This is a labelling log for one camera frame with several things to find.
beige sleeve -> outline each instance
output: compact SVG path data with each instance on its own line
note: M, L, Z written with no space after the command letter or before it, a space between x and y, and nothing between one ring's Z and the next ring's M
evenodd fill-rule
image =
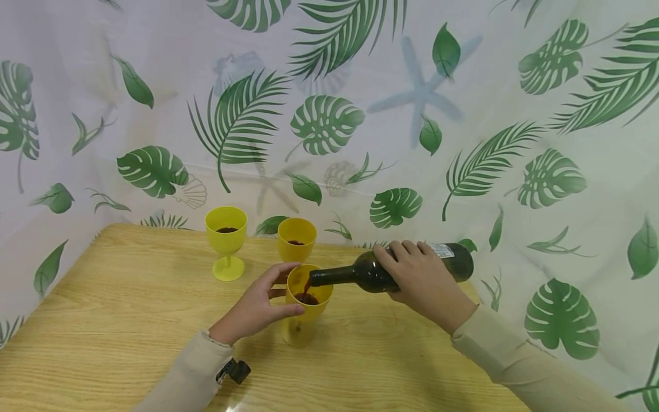
M183 348L165 378L137 405L134 412L197 412L213 400L218 372L231 360L231 346L201 331Z
M535 347L482 305L455 331L453 346L533 412L628 411L603 388Z

dark green glass bottle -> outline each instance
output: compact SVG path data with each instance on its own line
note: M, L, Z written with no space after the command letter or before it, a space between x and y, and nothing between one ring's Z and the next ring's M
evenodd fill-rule
M474 273L474 260L471 258L469 250L463 245L457 243L430 243L430 246L442 258L455 281L464 282ZM309 273L309 284L312 287L338 283L356 283L359 287L371 293L400 290L391 275L378 263L372 250L362 253L355 260L355 263L350 266L312 270Z

bottle neck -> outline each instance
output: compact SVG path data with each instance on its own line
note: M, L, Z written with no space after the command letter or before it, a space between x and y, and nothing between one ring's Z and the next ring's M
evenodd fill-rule
M309 284L312 287L336 285L338 283L352 283L355 280L357 280L357 275L352 266L312 270L311 273L309 273Z

light wood grain surface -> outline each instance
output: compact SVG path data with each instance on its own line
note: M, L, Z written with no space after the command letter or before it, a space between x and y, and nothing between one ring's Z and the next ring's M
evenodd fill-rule
M361 252L316 245L308 263L350 264ZM271 239L248 239L238 256L245 275L221 283L203 233L109 226L0 351L0 411L131 410L195 332L279 262ZM226 380L208 410L527 411L385 294L338 285L318 322L304 349L277 325L238 342L252 373L240 386Z

bottle label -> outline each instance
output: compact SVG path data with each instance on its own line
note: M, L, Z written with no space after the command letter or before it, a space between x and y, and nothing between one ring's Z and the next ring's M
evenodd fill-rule
M430 243L430 247L432 247L432 250L434 250L437 256L439 256L442 259L455 257L455 254L453 253L451 248L449 248L446 245L443 245L441 243Z

